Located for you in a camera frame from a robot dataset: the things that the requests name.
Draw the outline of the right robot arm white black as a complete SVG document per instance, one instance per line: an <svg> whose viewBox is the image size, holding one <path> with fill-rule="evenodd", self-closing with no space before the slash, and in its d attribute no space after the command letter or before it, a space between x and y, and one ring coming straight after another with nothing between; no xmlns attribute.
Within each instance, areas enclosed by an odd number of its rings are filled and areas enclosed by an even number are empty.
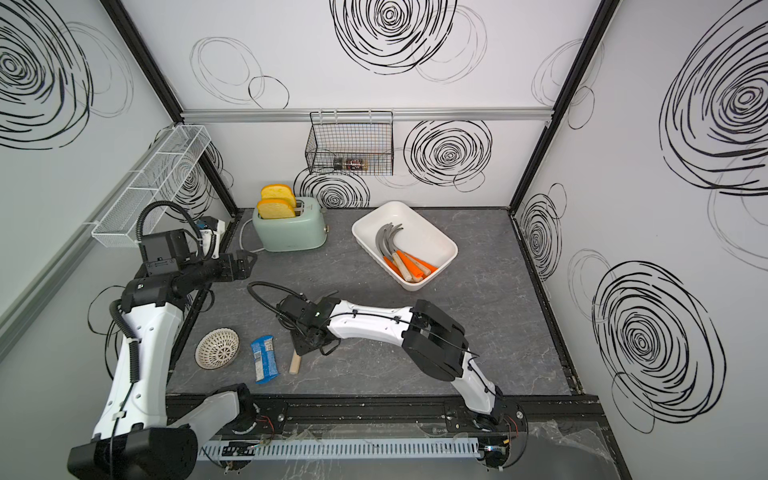
<svg viewBox="0 0 768 480"><path fill-rule="evenodd" d="M450 383L478 428L489 430L502 421L503 393L476 364L477 355L469 348L464 327L429 301L379 308L332 296L311 302L288 295L275 311L300 356L314 351L329 355L345 339L394 345L422 373Z"/></svg>

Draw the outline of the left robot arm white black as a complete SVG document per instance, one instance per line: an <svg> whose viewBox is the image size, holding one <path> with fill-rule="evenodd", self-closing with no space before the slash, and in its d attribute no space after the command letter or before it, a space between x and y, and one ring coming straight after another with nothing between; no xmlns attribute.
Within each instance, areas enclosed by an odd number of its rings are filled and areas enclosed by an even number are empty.
<svg viewBox="0 0 768 480"><path fill-rule="evenodd" d="M250 277L254 253L238 250L171 272L135 278L109 313L124 335L111 390L91 440L71 449L78 479L186 479L200 448L225 427L249 429L257 413L243 383L215 391L174 423L166 386L187 295Z"/></svg>

